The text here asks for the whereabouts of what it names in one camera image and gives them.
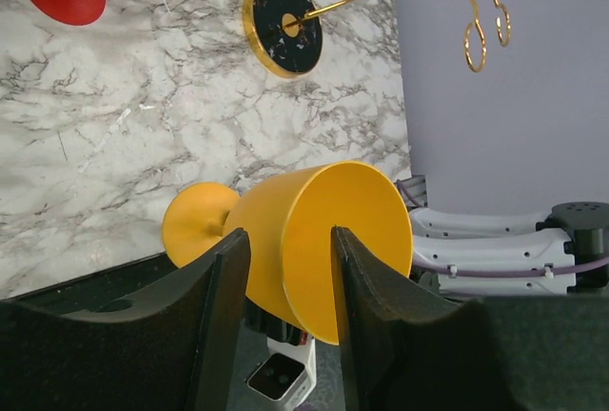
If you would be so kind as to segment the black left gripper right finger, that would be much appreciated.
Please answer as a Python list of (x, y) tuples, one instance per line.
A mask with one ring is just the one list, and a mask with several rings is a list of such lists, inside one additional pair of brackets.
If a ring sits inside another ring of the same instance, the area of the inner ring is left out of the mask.
[(604, 410), (608, 301), (595, 295), (453, 303), (331, 232), (349, 410)]

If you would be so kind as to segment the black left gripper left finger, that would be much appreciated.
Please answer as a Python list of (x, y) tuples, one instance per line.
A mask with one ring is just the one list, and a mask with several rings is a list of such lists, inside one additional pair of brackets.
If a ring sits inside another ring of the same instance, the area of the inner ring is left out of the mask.
[(236, 229), (200, 258), (96, 310), (1, 302), (5, 410), (224, 410), (250, 265)]

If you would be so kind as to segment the orange plastic wine glass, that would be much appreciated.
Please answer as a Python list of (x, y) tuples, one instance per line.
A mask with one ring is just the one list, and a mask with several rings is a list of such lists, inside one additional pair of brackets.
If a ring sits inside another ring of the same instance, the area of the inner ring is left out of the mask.
[(246, 296), (267, 313), (328, 344), (339, 340), (331, 270), (331, 230), (350, 229), (404, 276), (413, 234), (406, 205), (377, 168), (343, 161), (270, 177), (244, 195), (200, 183), (182, 190), (162, 221), (162, 242), (184, 267), (237, 228), (249, 238)]

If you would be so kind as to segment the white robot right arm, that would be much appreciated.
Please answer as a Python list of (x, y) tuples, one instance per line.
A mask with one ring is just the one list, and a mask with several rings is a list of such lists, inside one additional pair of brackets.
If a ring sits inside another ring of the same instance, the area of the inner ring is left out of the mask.
[(410, 278), (448, 299), (599, 293), (608, 285), (608, 205), (567, 202), (517, 216), (426, 204), (422, 176), (399, 180), (413, 230)]

